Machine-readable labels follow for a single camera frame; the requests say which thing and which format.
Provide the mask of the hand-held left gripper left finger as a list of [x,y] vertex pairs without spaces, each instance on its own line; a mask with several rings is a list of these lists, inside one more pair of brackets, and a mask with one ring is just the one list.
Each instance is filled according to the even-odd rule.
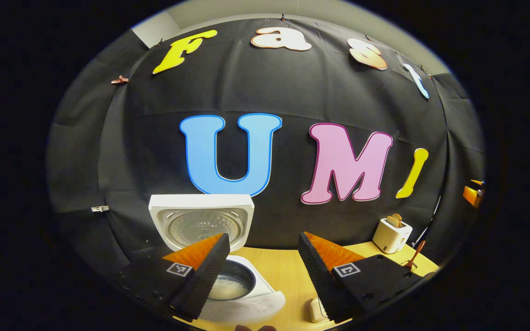
[[154,312],[192,322],[229,253],[229,235],[220,233],[163,257],[133,261],[118,272],[118,284]]

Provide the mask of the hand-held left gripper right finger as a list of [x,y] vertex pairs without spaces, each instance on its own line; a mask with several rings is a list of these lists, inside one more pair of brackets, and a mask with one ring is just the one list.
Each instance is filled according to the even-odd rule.
[[328,318],[336,323],[387,307],[422,279],[382,254],[364,257],[305,231],[298,250]]

